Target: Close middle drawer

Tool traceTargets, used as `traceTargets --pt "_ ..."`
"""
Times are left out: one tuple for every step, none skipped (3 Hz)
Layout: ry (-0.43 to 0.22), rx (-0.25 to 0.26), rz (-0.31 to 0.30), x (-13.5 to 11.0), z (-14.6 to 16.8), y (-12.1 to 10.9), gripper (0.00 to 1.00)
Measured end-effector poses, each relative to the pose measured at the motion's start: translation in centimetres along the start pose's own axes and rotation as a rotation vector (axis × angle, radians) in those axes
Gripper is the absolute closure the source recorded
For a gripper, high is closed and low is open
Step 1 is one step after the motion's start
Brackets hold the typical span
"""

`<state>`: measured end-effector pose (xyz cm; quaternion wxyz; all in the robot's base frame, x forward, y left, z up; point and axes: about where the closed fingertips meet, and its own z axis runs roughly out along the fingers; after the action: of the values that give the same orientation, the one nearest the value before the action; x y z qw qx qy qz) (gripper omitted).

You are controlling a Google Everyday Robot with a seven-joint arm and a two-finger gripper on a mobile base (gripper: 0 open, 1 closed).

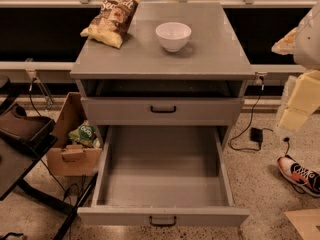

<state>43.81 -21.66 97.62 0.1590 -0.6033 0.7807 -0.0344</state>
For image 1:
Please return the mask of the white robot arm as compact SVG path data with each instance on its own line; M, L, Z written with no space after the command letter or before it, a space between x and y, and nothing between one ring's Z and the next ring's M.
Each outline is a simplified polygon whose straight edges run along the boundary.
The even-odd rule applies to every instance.
M298 77L288 78L277 111L275 131L279 136L288 137L320 107L320 3L277 41L271 51L292 55L294 62L305 69Z

